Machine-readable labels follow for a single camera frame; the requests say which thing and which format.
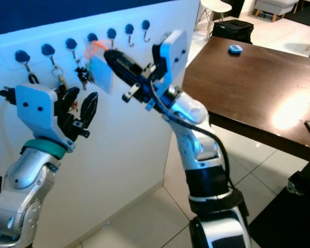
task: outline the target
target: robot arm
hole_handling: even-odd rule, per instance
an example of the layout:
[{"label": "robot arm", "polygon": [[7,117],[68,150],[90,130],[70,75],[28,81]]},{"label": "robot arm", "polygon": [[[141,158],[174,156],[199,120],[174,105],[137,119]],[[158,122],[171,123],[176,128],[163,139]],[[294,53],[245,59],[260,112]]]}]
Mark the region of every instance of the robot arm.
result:
[{"label": "robot arm", "polygon": [[88,128],[97,108],[98,95],[91,93],[81,106],[80,119],[68,113],[79,89],[51,90],[37,84],[9,89],[18,117],[32,130],[21,157],[5,175],[0,192],[0,247],[31,247],[42,203],[54,185],[60,159],[72,152],[78,135]]},{"label": "robot arm", "polygon": [[186,34],[174,31],[153,46],[154,65],[141,68],[118,50],[104,52],[114,73],[132,86],[123,95],[154,107],[163,114],[177,136],[179,152],[190,190],[190,222],[194,248],[250,248],[243,196],[229,178],[229,161],[220,139],[209,125],[206,108],[179,87],[173,79],[186,64]]}]

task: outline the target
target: blue wall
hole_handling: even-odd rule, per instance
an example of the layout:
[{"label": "blue wall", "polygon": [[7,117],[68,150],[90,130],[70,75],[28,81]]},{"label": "blue wall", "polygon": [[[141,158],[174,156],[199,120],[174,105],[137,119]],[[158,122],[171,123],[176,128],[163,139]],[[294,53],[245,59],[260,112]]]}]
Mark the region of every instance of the blue wall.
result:
[{"label": "blue wall", "polygon": [[0,34],[171,0],[0,0]]}]

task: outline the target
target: dark brown table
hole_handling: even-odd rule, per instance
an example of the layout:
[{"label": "dark brown table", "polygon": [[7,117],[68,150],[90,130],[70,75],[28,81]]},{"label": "dark brown table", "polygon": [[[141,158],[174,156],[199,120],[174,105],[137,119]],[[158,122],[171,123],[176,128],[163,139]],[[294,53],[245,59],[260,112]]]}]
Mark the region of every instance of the dark brown table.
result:
[{"label": "dark brown table", "polygon": [[[232,44],[243,52],[229,54]],[[187,67],[183,89],[212,124],[310,161],[309,58],[212,37]]]}]

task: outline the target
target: white chair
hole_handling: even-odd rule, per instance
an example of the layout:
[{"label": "white chair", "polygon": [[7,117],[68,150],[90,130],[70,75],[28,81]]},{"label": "white chair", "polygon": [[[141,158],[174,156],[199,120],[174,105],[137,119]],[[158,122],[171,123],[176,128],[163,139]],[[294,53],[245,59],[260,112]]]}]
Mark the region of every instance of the white chair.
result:
[{"label": "white chair", "polygon": [[[221,0],[201,0],[201,4],[205,9],[202,12],[202,14],[200,15],[200,19],[197,21],[197,23],[199,23],[202,16],[204,15],[204,13],[206,13],[207,17],[209,18],[209,23],[208,23],[208,27],[207,27],[207,30],[208,30],[207,37],[208,37],[210,34],[210,27],[211,27],[211,24],[213,22],[214,13],[215,12],[220,13],[221,19],[223,21],[224,13],[232,10],[232,6],[230,4],[222,2]],[[209,16],[207,9],[209,9],[211,11],[210,16]]]}]

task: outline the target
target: white wall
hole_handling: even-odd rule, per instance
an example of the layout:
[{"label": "white wall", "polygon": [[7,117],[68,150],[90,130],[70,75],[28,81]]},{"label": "white wall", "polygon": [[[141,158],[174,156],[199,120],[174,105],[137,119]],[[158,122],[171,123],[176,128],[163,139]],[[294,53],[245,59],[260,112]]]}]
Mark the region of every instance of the white wall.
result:
[{"label": "white wall", "polygon": [[[197,8],[198,1],[179,0],[0,35],[0,89],[27,83],[25,68],[14,60],[19,49],[31,56],[29,66],[42,85],[56,85],[51,63],[40,51],[44,43],[56,49],[54,60],[63,68],[69,86],[81,86],[64,42],[74,38],[80,56],[87,34],[93,32],[105,39],[110,27],[117,31],[117,47],[145,66],[152,61],[152,43],[167,31],[186,29],[190,46]],[[149,43],[143,41],[140,28],[144,19],[150,21]],[[124,33],[128,23],[135,28],[133,48],[128,46]],[[89,139],[79,137],[75,151],[62,160],[54,188],[41,211],[36,248],[64,247],[163,180],[171,136],[169,125],[135,100],[123,102],[121,95],[128,87],[115,76],[111,96],[92,85],[87,92],[81,92],[79,103],[95,90],[99,104],[89,127],[91,135]],[[31,138],[30,130],[17,119],[16,107],[0,99],[0,175],[18,159],[23,144]]]},{"label": "white wall", "polygon": [[256,0],[244,0],[242,9],[241,9],[241,14],[243,13],[251,13],[254,9]]}]

